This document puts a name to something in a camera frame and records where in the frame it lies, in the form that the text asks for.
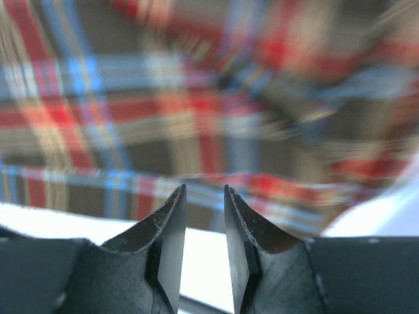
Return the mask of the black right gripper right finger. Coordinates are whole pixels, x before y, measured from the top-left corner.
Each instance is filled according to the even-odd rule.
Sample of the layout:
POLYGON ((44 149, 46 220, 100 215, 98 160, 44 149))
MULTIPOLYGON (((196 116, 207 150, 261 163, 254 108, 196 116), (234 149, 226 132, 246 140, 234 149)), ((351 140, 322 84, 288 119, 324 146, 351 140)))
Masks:
POLYGON ((224 190, 236 313, 417 313, 417 237, 297 238, 224 190))

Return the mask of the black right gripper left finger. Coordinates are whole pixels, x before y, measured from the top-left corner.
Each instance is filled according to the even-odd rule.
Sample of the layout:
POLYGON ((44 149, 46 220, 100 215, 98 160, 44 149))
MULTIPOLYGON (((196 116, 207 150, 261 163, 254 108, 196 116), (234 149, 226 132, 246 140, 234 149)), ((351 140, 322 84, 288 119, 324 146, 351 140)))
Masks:
POLYGON ((187 189, 96 245, 1 229, 2 313, 175 313, 187 189))

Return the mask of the red brown plaid shirt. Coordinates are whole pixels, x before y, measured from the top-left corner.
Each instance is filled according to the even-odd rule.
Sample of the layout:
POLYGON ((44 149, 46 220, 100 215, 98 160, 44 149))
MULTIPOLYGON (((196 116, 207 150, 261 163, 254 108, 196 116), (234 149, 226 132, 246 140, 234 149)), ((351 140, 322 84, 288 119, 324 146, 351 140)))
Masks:
POLYGON ((417 1, 1 2, 4 202, 317 235, 417 150, 417 1))

